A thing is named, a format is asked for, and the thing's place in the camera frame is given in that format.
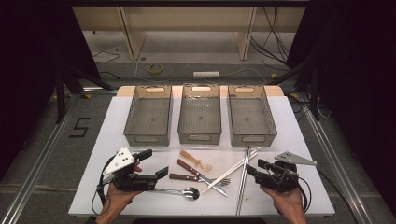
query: white table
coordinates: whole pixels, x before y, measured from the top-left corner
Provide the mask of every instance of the white table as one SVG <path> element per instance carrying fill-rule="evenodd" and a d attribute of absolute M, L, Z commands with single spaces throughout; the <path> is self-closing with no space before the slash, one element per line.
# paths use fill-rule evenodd
<path fill-rule="evenodd" d="M 213 169 L 209 172 L 204 172 L 197 168 L 197 170 L 202 171 L 202 174 L 209 178 L 216 178 L 222 175 L 238 161 L 244 159 L 246 148 L 231 146 L 224 88 L 221 89 L 222 97 L 220 101 L 222 112 L 220 144 L 218 146 L 198 146 L 181 145 L 179 143 L 177 125 L 181 104 L 180 88 L 173 87 L 174 102 L 170 132 L 171 140 L 168 147 L 130 147 L 123 135 L 123 129 L 128 117 L 132 97 L 114 97 L 112 99 L 87 168 L 81 178 L 76 196 L 70 207 L 70 215 L 80 217 L 93 215 L 91 203 L 100 173 L 107 160 L 114 156 L 122 147 L 128 147 L 132 153 L 147 148 L 153 149 L 152 157 L 142 161 L 140 164 L 143 168 L 142 175 L 153 175 L 165 166 L 169 166 L 169 173 L 190 175 L 188 171 L 176 164 L 177 159 L 182 159 L 186 163 L 191 164 L 179 155 L 181 149 L 186 149 L 194 157 L 202 159 L 203 162 L 213 166 Z M 258 156 L 252 159 L 249 164 L 258 168 L 258 159 L 274 162 L 274 156 L 285 151 L 312 160 L 287 97 L 269 96 L 268 101 L 276 124 L 277 137 L 270 147 L 259 148 Z M 313 201 L 306 214 L 312 216 L 333 215 L 332 204 L 316 168 L 297 165 L 297 171 L 300 177 L 305 179 L 312 189 Z M 231 184 L 223 187 L 228 193 L 228 197 L 223 196 L 213 189 L 201 193 L 200 198 L 196 201 L 190 201 L 184 196 L 144 192 L 137 196 L 131 205 L 125 208 L 122 215 L 133 217 L 235 217 L 241 175 L 242 168 L 229 176 L 232 180 Z M 307 187 L 302 181 L 300 182 L 306 194 L 308 194 Z M 171 180 L 166 176 L 158 181 L 156 187 L 162 189 L 195 187 L 202 192 L 206 188 L 206 184 L 202 182 Z M 96 212 L 100 212 L 102 209 L 102 204 L 98 196 L 94 200 L 94 209 Z M 247 175 L 240 216 L 264 217 L 272 215 L 277 215 L 272 199 L 260 190 L 259 185 L 254 182 L 252 176 Z"/>

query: human hand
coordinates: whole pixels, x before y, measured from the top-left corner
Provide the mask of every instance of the human hand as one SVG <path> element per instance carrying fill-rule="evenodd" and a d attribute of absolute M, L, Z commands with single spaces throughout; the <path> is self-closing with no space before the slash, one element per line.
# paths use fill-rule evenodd
<path fill-rule="evenodd" d="M 136 172 L 142 172 L 142 168 L 138 161 L 134 167 Z M 142 193 L 143 191 L 131 191 L 126 192 L 118 190 L 113 183 L 110 183 L 107 190 L 107 196 L 105 204 L 103 205 L 102 212 L 96 218 L 96 223 L 111 223 L 116 219 L 120 213 L 125 209 L 136 195 Z"/>
<path fill-rule="evenodd" d="M 289 192 L 279 193 L 260 185 L 262 191 L 271 196 L 274 200 L 274 208 L 291 224 L 306 223 L 303 209 L 303 199 L 300 190 L 294 189 Z"/>

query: metal rod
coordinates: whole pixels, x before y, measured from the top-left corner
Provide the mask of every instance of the metal rod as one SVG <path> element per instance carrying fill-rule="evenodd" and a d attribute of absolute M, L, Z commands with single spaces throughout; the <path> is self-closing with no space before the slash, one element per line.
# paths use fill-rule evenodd
<path fill-rule="evenodd" d="M 239 216 L 241 214 L 241 206 L 242 200 L 244 198 L 245 184 L 247 179 L 247 164 L 250 157 L 251 147 L 247 147 L 247 153 L 245 155 L 244 168 L 242 170 L 241 184 L 239 185 L 239 193 L 238 193 L 238 205 L 236 206 L 236 215 Z"/>
<path fill-rule="evenodd" d="M 26 205 L 27 201 L 32 194 L 33 188 L 35 187 L 35 183 L 38 181 L 39 177 L 41 176 L 47 161 L 50 158 L 50 155 L 55 149 L 56 144 L 64 130 L 64 126 L 67 123 L 70 114 L 79 100 L 79 95 L 72 95 L 67 108 L 66 113 L 64 114 L 64 118 L 61 120 L 59 124 L 55 125 L 54 130 L 52 131 L 49 140 L 47 141 L 46 145 L 44 146 L 43 150 L 41 151 L 35 165 L 33 166 L 31 172 L 26 177 L 24 183 L 22 184 L 20 190 L 18 191 L 17 195 L 13 199 L 11 205 L 9 206 L 6 214 L 2 219 L 2 224 L 9 224 L 9 223 L 17 223 L 24 206 Z"/>
<path fill-rule="evenodd" d="M 150 192 L 169 193 L 169 194 L 180 194 L 180 195 L 183 195 L 182 190 L 176 190 L 176 189 L 155 189 L 155 190 L 151 190 Z"/>

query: wire mesh basket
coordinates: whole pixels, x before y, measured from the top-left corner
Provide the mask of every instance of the wire mesh basket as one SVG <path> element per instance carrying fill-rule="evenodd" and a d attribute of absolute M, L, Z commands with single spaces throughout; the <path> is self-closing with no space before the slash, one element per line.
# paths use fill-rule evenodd
<path fill-rule="evenodd" d="M 216 84 L 184 84 L 178 122 L 180 144 L 218 145 L 220 90 Z"/>
<path fill-rule="evenodd" d="M 277 132 L 264 86 L 229 86 L 231 145 L 269 147 Z"/>
<path fill-rule="evenodd" d="M 124 135 L 132 147 L 169 146 L 171 86 L 136 86 Z"/>

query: cable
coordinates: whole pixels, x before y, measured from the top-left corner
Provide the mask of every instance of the cable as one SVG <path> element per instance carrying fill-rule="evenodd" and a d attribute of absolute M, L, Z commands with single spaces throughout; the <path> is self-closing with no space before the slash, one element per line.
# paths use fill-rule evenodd
<path fill-rule="evenodd" d="M 198 78 L 187 78 L 187 79 L 150 80 L 150 79 L 146 79 L 146 78 L 142 78 L 142 77 L 138 77 L 138 76 L 137 76 L 137 66 L 138 66 L 137 60 L 134 60 L 134 63 L 136 64 L 136 67 L 135 67 L 135 69 L 134 69 L 134 77 L 136 77 L 137 79 L 140 79 L 140 80 L 147 81 L 147 82 L 162 83 L 162 82 L 174 81 L 174 80 L 178 80 L 178 81 L 180 81 L 180 80 L 182 80 L 182 81 L 190 81 L 190 80 L 197 80 L 197 79 L 198 79 Z M 243 68 L 243 69 L 237 70 L 237 71 L 235 71 L 235 72 L 231 72 L 231 73 L 229 73 L 229 74 L 220 75 L 220 77 L 227 77 L 227 76 L 235 75 L 235 74 L 237 74 L 237 73 L 240 73 L 240 72 L 243 72 L 243 71 L 247 71 L 247 70 L 252 70 L 252 71 L 254 71 L 257 75 L 259 75 L 259 77 L 260 77 L 260 78 L 262 79 L 262 81 L 264 82 L 263 85 L 266 85 L 266 84 L 267 84 L 267 81 L 265 80 L 265 78 L 264 78 L 257 70 L 255 70 L 255 69 L 253 69 L 253 68 Z M 221 83 L 214 82 L 214 81 L 211 81 L 211 80 L 208 80 L 208 79 L 205 79 L 205 78 L 199 79 L 199 80 L 204 80 L 204 81 L 207 81 L 207 82 L 210 82 L 210 83 L 221 84 Z"/>
<path fill-rule="evenodd" d="M 282 176 L 280 177 L 279 181 L 276 181 L 276 180 L 274 179 L 274 177 L 271 175 L 271 172 L 270 172 L 271 166 L 275 166 L 277 169 L 283 170 L 283 174 L 282 174 Z M 286 172 L 288 171 L 288 169 L 285 169 L 285 168 L 283 168 L 283 167 L 280 167 L 280 166 L 277 166 L 277 165 L 273 165 L 273 164 L 270 164 L 270 163 L 264 164 L 264 170 L 267 171 L 268 175 L 271 177 L 271 179 L 274 181 L 274 183 L 276 183 L 276 184 L 278 184 L 278 185 L 280 185 L 280 184 L 283 182 L 283 179 L 284 179 L 285 176 L 286 176 Z"/>
<path fill-rule="evenodd" d="M 95 197 L 96 197 L 96 192 L 93 194 L 93 198 L 92 198 L 92 202 L 91 202 L 91 209 L 97 216 L 99 216 L 99 214 L 93 208 L 93 202 L 95 201 Z"/>
<path fill-rule="evenodd" d="M 240 70 L 238 70 L 238 71 L 236 71 L 236 72 L 232 72 L 232 73 L 229 73 L 229 74 L 226 74 L 226 75 L 220 75 L 220 76 L 221 76 L 221 77 L 227 77 L 227 76 L 231 76 L 231 75 L 234 75 L 234 74 L 237 74 L 237 73 L 246 71 L 246 70 L 252 70 L 252 71 L 254 71 L 254 72 L 257 73 L 257 75 L 259 75 L 259 77 L 264 81 L 264 85 L 267 84 L 267 81 L 265 80 L 265 78 L 264 78 L 258 71 L 256 71 L 256 70 L 253 69 L 253 68 L 243 68 L 243 69 L 240 69 Z"/>
<path fill-rule="evenodd" d="M 137 60 L 134 59 L 134 63 L 136 64 L 136 68 L 134 69 L 134 77 L 136 77 L 137 79 L 143 80 L 143 81 L 147 81 L 147 82 L 154 82 L 154 83 L 163 83 L 163 82 L 167 82 L 167 81 L 173 81 L 173 79 L 166 79 L 166 80 L 149 80 L 149 79 L 145 79 L 142 77 L 138 77 L 137 76 Z M 195 78 L 188 78 L 188 79 L 178 79 L 178 80 L 184 80 L 184 81 L 188 81 L 188 80 L 194 80 Z"/>
<path fill-rule="evenodd" d="M 288 50 L 288 49 L 285 47 L 285 45 L 283 44 L 283 42 L 282 42 L 282 40 L 281 40 L 281 38 L 280 38 L 280 35 L 278 35 L 278 31 L 277 31 L 277 26 L 278 26 L 278 23 L 279 23 L 279 20 L 277 19 L 277 18 L 278 18 L 278 13 L 279 13 L 279 8 L 278 8 L 278 7 L 274 7 L 274 21 L 273 21 L 273 24 L 272 24 L 272 25 L 271 25 L 270 19 L 269 19 L 269 17 L 268 17 L 268 14 L 267 14 L 267 12 L 266 12 L 266 10 L 265 10 L 265 7 L 263 7 L 262 9 L 263 9 L 264 14 L 265 14 L 265 17 L 266 17 L 266 19 L 267 19 L 267 21 L 268 21 L 268 24 L 269 24 L 269 26 L 270 26 L 270 28 L 271 28 L 270 34 L 271 34 L 271 33 L 274 34 L 274 37 L 276 38 L 276 43 L 277 43 L 277 48 L 278 48 L 278 50 L 279 50 L 279 53 L 280 53 L 282 59 L 285 61 L 286 59 L 285 59 L 285 57 L 283 56 L 283 54 L 285 54 L 286 57 L 288 57 L 289 50 Z"/>
<path fill-rule="evenodd" d="M 319 108 L 319 102 L 320 102 L 320 97 L 318 98 L 318 103 L 317 103 L 317 109 L 318 109 L 319 114 L 320 114 L 324 119 L 328 119 L 328 118 L 330 117 L 330 115 L 332 114 L 332 111 L 330 110 L 330 111 L 329 111 L 329 114 L 326 115 L 326 116 L 323 115 L 322 112 L 320 111 L 320 108 Z"/>
<path fill-rule="evenodd" d="M 350 214 L 353 216 L 353 220 L 355 221 L 355 223 L 359 224 L 358 219 L 356 218 L 355 214 L 352 211 L 352 207 L 350 206 L 349 202 L 347 201 L 346 196 L 343 194 L 343 192 L 341 192 L 341 190 L 339 190 L 334 183 L 329 179 L 329 177 L 327 177 L 325 174 L 323 174 L 319 168 L 317 167 L 318 173 L 320 175 L 322 175 L 331 185 L 332 187 L 335 189 L 335 191 L 337 191 L 337 193 L 340 195 L 341 199 L 344 201 L 344 203 L 346 204 L 347 209 L 349 210 Z"/>
<path fill-rule="evenodd" d="M 108 60 L 106 62 L 96 62 L 96 63 L 108 63 L 108 62 L 111 62 L 111 61 L 114 61 L 114 60 L 118 59 L 121 56 L 120 54 L 116 54 L 116 53 L 109 53 L 107 51 L 100 51 L 99 53 L 92 55 L 92 57 L 94 58 L 94 57 L 98 56 L 101 53 L 106 53 L 106 54 L 110 54 L 110 55 L 116 55 L 116 57 L 113 58 L 113 59 L 110 59 L 110 60 Z"/>
<path fill-rule="evenodd" d="M 285 94 L 287 97 L 289 97 L 291 100 L 294 101 L 294 102 L 290 102 L 290 103 L 291 104 L 297 103 L 300 106 L 300 109 L 298 111 L 293 111 L 294 114 L 300 113 L 303 110 L 303 106 L 310 106 L 310 102 L 300 101 L 299 99 L 297 99 L 296 97 L 292 96 L 291 94 L 292 94 L 292 92 L 289 92 L 289 93 Z"/>
<path fill-rule="evenodd" d="M 264 65 L 266 65 L 267 67 L 271 67 L 271 68 L 280 70 L 280 71 L 287 71 L 287 72 L 289 72 L 289 70 L 287 70 L 287 69 L 276 68 L 276 67 L 273 67 L 273 66 L 267 64 L 267 63 L 265 62 L 263 56 L 265 56 L 265 57 L 267 57 L 267 58 L 270 58 L 270 59 L 277 60 L 277 61 L 279 61 L 280 63 L 282 63 L 282 64 L 288 66 L 286 62 L 284 62 L 284 61 L 282 61 L 281 59 L 277 58 L 277 57 L 275 56 L 275 54 L 273 54 L 273 53 L 271 53 L 269 50 L 265 49 L 264 46 L 261 46 L 253 37 L 251 37 L 251 40 L 253 41 L 253 42 L 251 42 L 253 48 L 254 48 L 255 50 L 257 50 L 257 51 L 262 55 L 262 62 L 264 63 Z"/>
<path fill-rule="evenodd" d="M 99 73 L 107 73 L 107 74 L 110 74 L 111 76 L 115 77 L 116 79 L 120 79 L 120 77 L 112 74 L 111 72 L 99 72 Z"/>
<path fill-rule="evenodd" d="M 306 194 L 305 191 L 303 190 L 303 188 L 301 187 L 301 185 L 298 183 L 298 181 L 296 179 L 294 179 L 294 177 L 292 175 L 290 175 L 290 178 L 294 181 L 294 183 L 297 185 L 297 188 L 300 190 L 301 194 L 303 195 L 304 198 L 304 206 L 303 206 L 303 210 L 304 213 L 308 210 L 308 200 L 306 198 Z"/>
<path fill-rule="evenodd" d="M 301 177 L 298 177 L 298 178 L 305 182 L 305 184 L 306 184 L 306 186 L 308 187 L 308 190 L 309 190 L 309 203 L 308 203 L 308 206 L 306 207 L 306 210 L 305 210 L 305 212 L 306 212 L 306 211 L 308 211 L 308 209 L 309 209 L 309 207 L 311 206 L 311 203 L 312 203 L 312 190 L 311 190 L 311 187 L 309 187 L 309 184 L 304 179 L 302 179 Z"/>
<path fill-rule="evenodd" d="M 306 114 L 308 113 L 308 111 L 310 111 L 311 109 L 307 109 L 298 119 L 297 122 L 300 121 L 300 119 Z"/>

